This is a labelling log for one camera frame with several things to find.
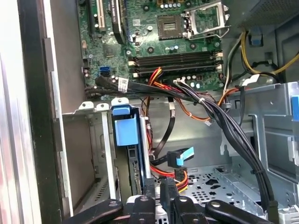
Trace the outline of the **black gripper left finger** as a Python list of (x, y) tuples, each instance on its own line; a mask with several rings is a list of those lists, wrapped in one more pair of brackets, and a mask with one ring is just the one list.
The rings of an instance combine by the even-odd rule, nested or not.
[(126, 204), (107, 199), (75, 216), (63, 224), (154, 224), (156, 219), (156, 193), (153, 178), (145, 180), (143, 195), (132, 196)]

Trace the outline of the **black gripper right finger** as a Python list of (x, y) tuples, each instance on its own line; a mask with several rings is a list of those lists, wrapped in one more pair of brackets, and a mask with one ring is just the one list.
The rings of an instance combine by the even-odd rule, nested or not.
[(245, 210), (221, 200), (211, 200), (204, 207), (190, 197), (181, 196), (170, 177), (160, 180), (160, 203), (170, 224), (270, 224)]

